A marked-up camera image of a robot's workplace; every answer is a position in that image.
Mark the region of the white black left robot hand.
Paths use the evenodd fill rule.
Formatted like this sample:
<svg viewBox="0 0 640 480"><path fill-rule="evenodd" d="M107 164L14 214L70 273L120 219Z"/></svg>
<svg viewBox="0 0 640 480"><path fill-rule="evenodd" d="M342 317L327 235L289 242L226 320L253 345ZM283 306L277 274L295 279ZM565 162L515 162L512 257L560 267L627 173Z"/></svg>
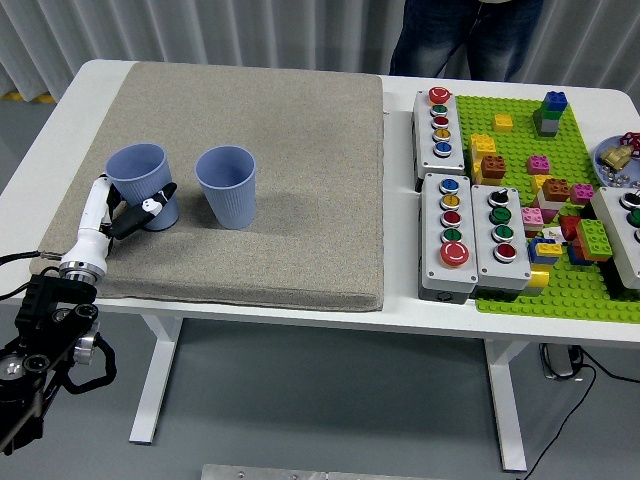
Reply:
<svg viewBox="0 0 640 480"><path fill-rule="evenodd" d="M60 261L60 276L98 284L107 273L106 258L113 239L122 240L142 229L161 213L169 211L169 201L177 184L169 182L152 196L128 207L112 219L123 198L111 180L102 174L92 185L81 215L77 241Z"/></svg>

